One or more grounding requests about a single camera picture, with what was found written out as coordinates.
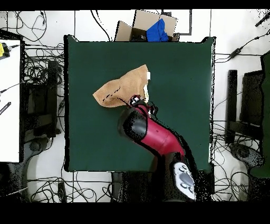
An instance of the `tangled wires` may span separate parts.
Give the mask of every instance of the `tangled wires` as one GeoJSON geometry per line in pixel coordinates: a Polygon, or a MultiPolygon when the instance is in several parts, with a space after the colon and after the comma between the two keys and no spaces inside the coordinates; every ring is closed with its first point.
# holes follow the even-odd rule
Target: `tangled wires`
{"type": "Polygon", "coordinates": [[[40,11],[40,15],[38,15],[38,16],[36,17],[35,22],[33,23],[32,26],[26,25],[26,23],[25,23],[25,22],[22,20],[22,18],[21,18],[21,14],[22,14],[23,12],[25,12],[25,11],[19,11],[19,12],[13,11],[13,12],[15,13],[15,16],[16,16],[16,18],[17,18],[17,21],[16,21],[16,27],[8,27],[8,14],[7,14],[7,26],[6,26],[6,27],[0,28],[0,30],[1,30],[1,29],[7,29],[7,31],[8,31],[8,29],[16,30],[16,33],[17,33],[17,34],[23,36],[19,31],[20,31],[23,27],[26,27],[27,29],[29,29],[29,30],[32,31],[32,33],[35,35],[36,39],[35,39],[35,40],[32,40],[32,39],[27,38],[27,37],[25,37],[25,36],[23,36],[23,37],[26,38],[26,39],[29,40],[29,41],[32,41],[32,42],[39,41],[39,40],[44,36],[44,34],[45,34],[46,30],[47,30],[47,16],[46,16],[46,12],[45,12],[45,11],[40,11]],[[40,20],[40,19],[42,20],[42,26],[43,26],[43,29],[35,27],[37,21],[40,20]],[[41,34],[40,37],[38,37],[38,36],[35,34],[34,31],[36,31],[36,30],[42,31],[42,34],[41,34]]]}
{"type": "Polygon", "coordinates": [[[79,181],[77,180],[77,175],[78,175],[78,171],[76,174],[76,183],[78,184],[79,188],[76,188],[73,185],[71,185],[70,182],[74,183],[74,180],[66,181],[63,178],[58,178],[58,177],[28,180],[28,182],[45,182],[41,187],[37,189],[37,191],[34,194],[31,195],[30,201],[31,202],[60,203],[63,200],[63,197],[66,197],[66,200],[68,201],[68,203],[72,203],[74,202],[74,199],[81,197],[85,202],[99,202],[105,196],[111,198],[111,200],[116,200],[110,191],[112,182],[85,181],[85,182],[91,182],[91,183],[108,183],[109,184],[107,187],[102,187],[103,195],[101,195],[98,198],[96,192],[93,189],[81,188],[79,181]],[[64,196],[62,190],[58,189],[56,192],[55,186],[57,186],[60,182],[64,182],[66,186],[72,188],[72,193],[69,193],[66,196],[64,196]],[[85,193],[88,191],[92,192],[92,195],[90,197],[85,195],[85,193]],[[40,195],[43,199],[37,200],[37,195],[40,195]]]}
{"type": "MultiPolygon", "coordinates": [[[[231,201],[231,200],[237,200],[242,201],[245,197],[248,195],[248,185],[247,184],[237,184],[233,177],[236,174],[243,174],[245,176],[249,176],[247,173],[242,171],[237,171],[231,174],[230,177],[228,177],[227,172],[222,167],[225,163],[225,157],[223,155],[223,152],[229,152],[228,156],[230,155],[229,145],[224,144],[225,141],[225,134],[219,134],[215,133],[216,130],[218,131],[224,131],[225,128],[222,125],[216,124],[215,121],[212,121],[214,125],[214,144],[213,144],[213,163],[215,167],[220,167],[222,169],[222,172],[224,174],[224,178],[218,179],[215,176],[215,186],[216,187],[223,187],[218,190],[215,190],[215,194],[213,194],[213,200],[214,201],[231,201]],[[223,161],[221,163],[216,161],[216,153],[219,153],[221,157],[223,158],[223,161]]],[[[237,144],[246,144],[248,142],[251,142],[251,146],[253,146],[253,143],[255,142],[257,147],[257,150],[259,150],[259,143],[255,139],[251,139],[245,135],[241,134],[235,134],[237,136],[237,140],[234,142],[237,144]]]]}
{"type": "Polygon", "coordinates": [[[59,69],[57,70],[57,85],[63,86],[63,74],[64,69],[64,46],[58,44],[56,47],[40,46],[39,48],[25,48],[25,72],[24,81],[34,85],[47,84],[48,78],[48,63],[49,61],[57,61],[59,69]]]}

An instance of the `gray control buttons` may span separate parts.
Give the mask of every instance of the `gray control buttons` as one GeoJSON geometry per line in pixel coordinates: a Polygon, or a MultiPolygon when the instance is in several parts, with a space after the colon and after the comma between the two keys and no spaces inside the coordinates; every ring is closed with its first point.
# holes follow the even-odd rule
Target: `gray control buttons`
{"type": "Polygon", "coordinates": [[[182,187],[182,188],[187,188],[187,185],[184,184],[184,183],[182,183],[182,184],[181,184],[181,187],[182,187]]]}
{"type": "Polygon", "coordinates": [[[180,179],[189,186],[193,185],[193,179],[187,173],[181,173],[180,179]]]}

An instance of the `electrical cord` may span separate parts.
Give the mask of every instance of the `electrical cord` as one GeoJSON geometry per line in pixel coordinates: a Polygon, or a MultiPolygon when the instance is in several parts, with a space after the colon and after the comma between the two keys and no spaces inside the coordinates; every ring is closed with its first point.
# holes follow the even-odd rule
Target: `electrical cord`
{"type": "Polygon", "coordinates": [[[58,114],[58,119],[59,119],[59,122],[60,122],[60,126],[61,126],[62,130],[63,130],[64,133],[65,133],[65,130],[64,130],[64,128],[63,128],[63,126],[62,126],[62,123],[61,123],[61,116],[60,116],[60,114],[61,114],[61,112],[63,111],[64,107],[65,107],[65,101],[64,101],[64,99],[63,99],[63,100],[60,102],[60,105],[59,105],[57,114],[58,114]]]}
{"type": "MultiPolygon", "coordinates": [[[[97,194],[96,192],[93,190],[93,189],[90,189],[90,188],[81,188],[80,189],[77,189],[76,187],[74,187],[74,185],[70,185],[68,184],[68,182],[66,180],[64,180],[63,178],[57,178],[57,177],[50,177],[48,179],[51,179],[51,178],[55,178],[55,180],[47,180],[40,188],[38,188],[38,190],[31,195],[31,202],[34,201],[35,197],[39,194],[39,193],[42,193],[43,196],[45,196],[46,198],[45,199],[42,199],[40,200],[39,202],[42,202],[42,201],[47,201],[47,203],[49,203],[51,200],[53,203],[57,203],[56,200],[54,199],[55,196],[58,196],[60,197],[61,199],[63,199],[63,195],[62,194],[59,194],[59,193],[56,193],[53,191],[52,189],[52,184],[54,183],[59,183],[59,181],[61,182],[64,182],[67,186],[71,187],[72,188],[72,193],[70,194],[67,194],[66,197],[67,199],[70,199],[71,202],[69,203],[72,203],[74,201],[74,199],[78,198],[78,197],[82,197],[86,202],[89,202],[88,199],[92,199],[93,197],[95,197],[95,202],[98,202],[100,199],[102,199],[104,196],[107,196],[109,198],[112,198],[112,194],[110,193],[109,191],[109,188],[110,186],[112,185],[112,182],[109,182],[109,185],[108,187],[103,187],[102,188],[102,191],[103,191],[103,195],[99,198],[97,198],[97,194]],[[86,191],[91,191],[93,193],[93,196],[92,197],[86,197],[84,195],[84,193],[86,191]],[[46,192],[50,193],[50,198],[48,198],[48,196],[45,194],[46,192]],[[71,197],[70,195],[74,195],[78,193],[79,195],[76,196],[76,197],[71,197]]],[[[33,182],[33,181],[39,181],[39,179],[36,179],[36,180],[28,180],[28,182],[33,182]]]]}
{"type": "Polygon", "coordinates": [[[6,30],[8,31],[8,11],[6,12],[6,30]]]}
{"type": "Polygon", "coordinates": [[[228,59],[228,60],[219,62],[219,61],[217,61],[217,60],[220,60],[220,59],[217,59],[217,60],[215,60],[215,63],[225,63],[225,62],[227,62],[227,61],[229,61],[229,60],[235,58],[237,55],[239,55],[239,54],[241,53],[241,50],[242,50],[247,44],[249,44],[251,41],[258,40],[258,39],[260,39],[260,38],[262,38],[262,37],[264,37],[264,36],[267,36],[267,35],[269,35],[269,34],[270,34],[270,29],[269,29],[264,35],[257,36],[257,37],[255,37],[255,38],[253,38],[252,40],[248,41],[247,43],[245,43],[245,44],[244,44],[243,46],[241,46],[240,48],[235,49],[235,50],[234,50],[227,58],[223,58],[223,59],[222,59],[222,60],[225,60],[225,59],[228,59]]]}
{"type": "Polygon", "coordinates": [[[72,172],[72,202],[74,202],[74,171],[72,172]]]}
{"type": "Polygon", "coordinates": [[[95,22],[96,22],[96,23],[98,24],[98,26],[105,32],[105,34],[107,35],[109,41],[111,41],[111,39],[110,39],[109,35],[107,34],[106,30],[99,24],[99,22],[97,21],[97,19],[96,19],[95,16],[94,16],[92,10],[90,10],[90,11],[91,11],[91,14],[92,14],[92,16],[93,16],[95,22]]]}
{"type": "Polygon", "coordinates": [[[83,189],[81,188],[81,186],[80,186],[80,184],[79,184],[79,182],[78,182],[78,179],[77,179],[78,173],[79,173],[79,172],[77,171],[77,174],[76,174],[76,182],[77,182],[77,184],[78,184],[78,186],[79,186],[79,188],[80,188],[80,190],[81,190],[81,193],[83,194],[85,191],[90,190],[90,191],[92,191],[93,196],[90,197],[90,198],[87,198],[86,196],[85,196],[85,197],[86,197],[87,199],[92,199],[94,196],[95,196],[95,198],[97,198],[97,194],[96,194],[92,189],[88,188],[88,189],[85,189],[85,190],[83,191],[83,189]]]}
{"type": "Polygon", "coordinates": [[[8,87],[7,89],[2,90],[2,91],[0,91],[0,94],[4,93],[5,91],[11,89],[11,88],[14,87],[14,86],[20,85],[20,84],[22,84],[22,83],[24,83],[24,82],[17,83],[17,84],[15,84],[15,85],[13,85],[13,86],[8,87]]]}
{"type": "Polygon", "coordinates": [[[32,57],[27,54],[27,51],[29,50],[33,49],[25,49],[25,82],[34,85],[47,85],[48,63],[49,61],[57,61],[59,65],[59,69],[57,71],[57,85],[61,85],[63,83],[62,71],[64,69],[64,55],[61,44],[58,44],[56,47],[52,48],[51,53],[45,49],[36,48],[36,56],[32,57]],[[57,51],[59,55],[55,55],[53,50],[57,51]]]}
{"type": "Polygon", "coordinates": [[[99,18],[99,13],[98,13],[98,10],[95,10],[95,12],[96,12],[96,14],[97,14],[97,16],[98,16],[98,18],[99,18]]]}
{"type": "MultiPolygon", "coordinates": [[[[52,182],[52,180],[48,180],[50,178],[58,178],[57,176],[51,176],[49,178],[38,178],[38,179],[28,179],[27,182],[52,182]]],[[[111,183],[111,181],[81,181],[76,180],[76,182],[82,182],[82,183],[111,183]]]]}
{"type": "Polygon", "coordinates": [[[36,17],[35,22],[34,22],[34,24],[33,24],[32,27],[27,26],[27,25],[24,23],[24,21],[22,20],[22,18],[20,17],[20,14],[21,14],[22,12],[24,12],[24,11],[19,11],[18,13],[17,13],[16,11],[13,11],[13,12],[16,14],[16,17],[17,17],[17,20],[16,20],[16,27],[8,27],[8,25],[7,25],[7,27],[2,27],[2,28],[0,28],[0,29],[5,29],[5,28],[7,28],[7,30],[8,30],[8,29],[16,29],[16,33],[19,34],[19,35],[21,35],[21,34],[19,33],[19,30],[20,30],[21,28],[23,28],[23,26],[26,26],[28,29],[31,29],[32,33],[33,33],[35,36],[36,36],[36,34],[34,33],[34,30],[41,30],[41,31],[44,31],[43,34],[42,34],[42,36],[41,36],[40,38],[38,38],[38,37],[36,36],[36,38],[37,38],[36,40],[31,40],[31,39],[29,39],[29,38],[27,38],[27,37],[21,35],[21,36],[23,36],[24,38],[26,38],[27,40],[32,41],[32,42],[36,42],[36,41],[40,40],[40,39],[44,36],[44,34],[45,34],[46,30],[47,30],[47,17],[46,17],[46,12],[45,12],[45,11],[43,11],[43,12],[40,11],[40,15],[38,15],[38,16],[36,17]],[[42,25],[43,25],[43,26],[45,25],[45,28],[44,28],[44,29],[39,29],[39,28],[35,28],[35,27],[34,27],[35,24],[36,24],[36,21],[37,21],[37,19],[38,19],[39,17],[41,17],[41,18],[43,19],[42,25]],[[19,20],[22,22],[22,26],[20,26],[20,27],[18,27],[18,22],[19,22],[19,20]]]}
{"type": "MultiPolygon", "coordinates": [[[[222,168],[222,170],[224,172],[224,175],[225,175],[225,178],[218,179],[218,178],[215,177],[217,179],[215,181],[215,186],[224,186],[224,188],[221,188],[219,190],[215,190],[215,193],[212,195],[212,199],[214,201],[231,201],[232,198],[235,197],[236,200],[240,200],[238,198],[240,191],[244,192],[245,195],[248,195],[247,185],[243,185],[243,184],[237,185],[235,183],[235,181],[233,181],[233,177],[237,173],[242,173],[242,174],[244,174],[246,176],[248,176],[248,174],[246,174],[245,172],[242,172],[242,171],[237,171],[237,172],[233,173],[230,178],[228,178],[225,169],[222,167],[222,165],[225,162],[225,157],[222,155],[222,152],[224,150],[227,150],[228,144],[227,145],[223,145],[223,144],[221,144],[219,142],[219,141],[223,141],[224,142],[224,140],[225,140],[224,138],[225,138],[226,135],[225,134],[214,133],[214,136],[215,137],[213,138],[214,139],[214,143],[213,143],[213,154],[215,155],[216,152],[219,152],[221,154],[221,156],[223,157],[223,162],[222,162],[222,164],[220,164],[219,162],[217,162],[215,160],[215,158],[212,161],[214,162],[214,164],[215,164],[214,166],[215,167],[219,166],[219,167],[222,168]],[[229,196],[229,199],[223,200],[220,197],[221,195],[228,195],[229,196]]],[[[248,137],[247,136],[244,136],[244,135],[237,135],[237,136],[238,136],[238,139],[235,140],[236,143],[253,140],[253,139],[250,139],[250,138],[247,139],[248,137]]]]}

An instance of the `yellow device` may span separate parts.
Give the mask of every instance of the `yellow device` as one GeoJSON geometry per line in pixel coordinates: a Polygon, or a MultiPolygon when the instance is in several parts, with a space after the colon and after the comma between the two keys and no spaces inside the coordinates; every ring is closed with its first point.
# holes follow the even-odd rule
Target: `yellow device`
{"type": "Polygon", "coordinates": [[[0,43],[0,60],[8,58],[10,56],[9,52],[12,47],[7,46],[6,43],[0,43]]]}
{"type": "Polygon", "coordinates": [[[4,48],[3,45],[0,43],[0,57],[2,57],[4,54],[4,48]]]}

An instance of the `power adapter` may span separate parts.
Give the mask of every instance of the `power adapter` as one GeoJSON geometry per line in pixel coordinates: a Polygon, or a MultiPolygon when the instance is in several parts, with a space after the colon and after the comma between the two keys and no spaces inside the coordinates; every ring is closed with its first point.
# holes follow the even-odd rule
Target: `power adapter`
{"type": "MultiPolygon", "coordinates": [[[[258,40],[259,38],[260,38],[260,36],[257,36],[257,37],[255,37],[253,40],[258,40]]],[[[239,55],[239,54],[241,53],[241,50],[243,49],[244,46],[242,46],[241,48],[235,49],[235,50],[230,54],[229,58],[230,58],[230,59],[233,59],[235,56],[239,55]]]]}
{"type": "Polygon", "coordinates": [[[67,203],[67,199],[66,199],[66,191],[65,191],[65,183],[64,182],[60,182],[58,184],[58,192],[57,192],[60,202],[61,203],[67,203]]]}
{"type": "Polygon", "coordinates": [[[171,12],[164,12],[164,11],[162,10],[161,15],[171,16],[171,12]]]}

